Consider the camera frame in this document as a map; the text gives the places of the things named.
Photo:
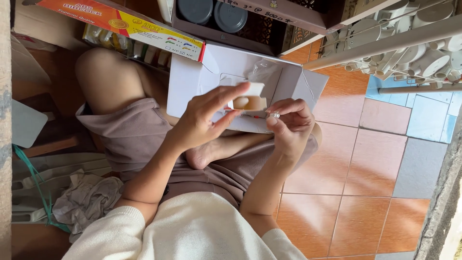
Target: person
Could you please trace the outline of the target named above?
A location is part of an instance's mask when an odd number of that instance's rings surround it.
[[[128,182],[63,259],[306,259],[272,216],[286,177],[322,141],[303,100],[268,107],[280,114],[267,118],[273,135],[224,133],[240,113],[210,119],[249,83],[196,96],[174,118],[168,78],[116,52],[87,51],[76,74],[87,100],[77,118]]]

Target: small white box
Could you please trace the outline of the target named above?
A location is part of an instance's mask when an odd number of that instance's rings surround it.
[[[311,110],[321,95],[328,76],[302,69],[300,64],[243,49],[207,42],[202,63],[173,54],[170,68],[167,114],[181,117],[188,102],[219,85],[235,86],[246,81],[254,65],[262,58],[277,63],[280,68],[265,79],[261,97],[267,104],[293,98],[306,101]],[[223,117],[225,111],[214,114],[212,121]],[[230,130],[269,133],[264,111],[247,112],[233,120]]]

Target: bare foot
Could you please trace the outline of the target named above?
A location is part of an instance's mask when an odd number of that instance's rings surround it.
[[[186,151],[186,161],[189,166],[195,170],[202,170],[212,161],[220,158],[220,142],[219,139],[211,140],[201,146],[191,148]]]

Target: knee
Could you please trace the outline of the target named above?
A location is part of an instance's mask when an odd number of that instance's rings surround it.
[[[118,59],[123,58],[113,50],[105,48],[93,48],[82,54],[75,63],[77,77],[84,76],[88,72],[98,73],[109,64],[114,64]]]
[[[315,137],[315,139],[316,139],[316,141],[318,143],[318,147],[320,147],[321,143],[322,143],[322,131],[321,131],[321,127],[318,125],[318,123],[315,123],[315,126],[313,127],[313,130],[311,131],[311,133]]]

